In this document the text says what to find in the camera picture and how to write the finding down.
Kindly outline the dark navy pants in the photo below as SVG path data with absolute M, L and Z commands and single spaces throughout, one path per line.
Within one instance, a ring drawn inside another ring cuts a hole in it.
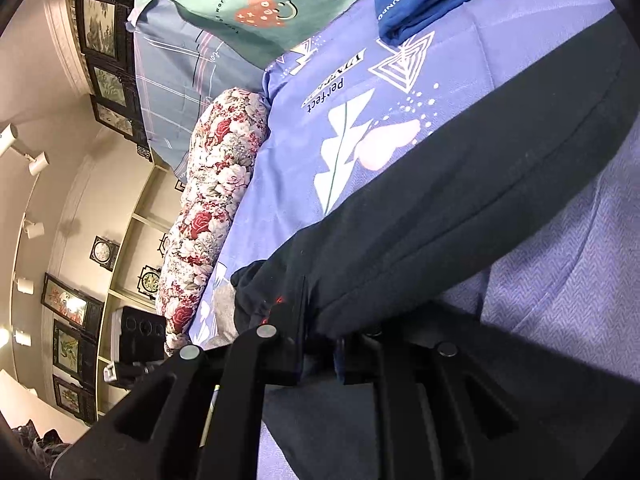
M 341 340 L 406 341 L 436 304 L 543 228 L 613 159 L 639 114 L 639 49 L 610 13 L 451 125 L 437 172 L 401 162 L 335 216 L 232 275 L 239 328 L 307 284 L 303 380 L 268 391 L 265 422 L 302 479 L 383 479 L 373 388 L 349 385 Z

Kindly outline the purple printed bed sheet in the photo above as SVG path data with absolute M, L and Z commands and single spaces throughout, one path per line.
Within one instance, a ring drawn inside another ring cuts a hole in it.
M 220 255 L 232 274 L 335 216 L 401 162 L 437 172 L 433 150 L 491 91 L 608 15 L 608 0 L 473 0 L 416 38 L 424 62 L 401 91 L 382 78 L 372 0 L 318 37 L 302 76 L 265 76 L 270 138 Z M 639 128 L 556 216 L 512 252 L 456 278 L 392 331 L 465 344 L 586 474 L 639 406 Z

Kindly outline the floral bolster pillow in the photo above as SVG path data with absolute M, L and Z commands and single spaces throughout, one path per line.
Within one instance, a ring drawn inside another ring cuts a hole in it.
M 168 356 L 191 342 L 189 328 L 267 139 L 267 117 L 259 94 L 231 88 L 209 104 L 191 134 L 186 186 L 155 299 Z

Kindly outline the blue plaid pillow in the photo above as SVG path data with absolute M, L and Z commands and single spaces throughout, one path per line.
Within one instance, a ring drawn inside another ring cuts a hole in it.
M 206 21 L 172 0 L 152 0 L 128 28 L 143 127 L 153 152 L 178 180 L 198 118 L 224 90 L 258 92 L 262 70 L 212 34 Z

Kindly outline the framed wall pictures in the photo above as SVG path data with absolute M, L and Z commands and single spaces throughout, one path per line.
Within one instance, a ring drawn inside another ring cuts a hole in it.
M 94 118 L 133 143 L 137 153 L 154 164 L 134 78 L 134 36 L 126 29 L 126 14 L 131 8 L 132 0 L 74 0 L 72 33 L 93 88 L 90 100 Z M 142 218 L 133 212 L 119 243 L 98 236 L 92 244 L 90 259 L 109 270 L 112 277 L 105 300 L 92 299 L 84 292 L 79 295 L 87 304 L 86 314 L 81 324 L 72 323 L 89 341 L 89 356 L 96 361 L 74 376 L 94 409 L 86 419 L 88 424 L 104 416 L 125 395 L 124 388 L 104 378 L 108 367 L 124 356 L 119 350 L 117 333 L 125 317 L 118 310 L 123 307 L 132 307 L 137 312 L 152 310 L 151 300 L 126 289 L 119 281 L 122 271 L 129 266 L 142 226 Z

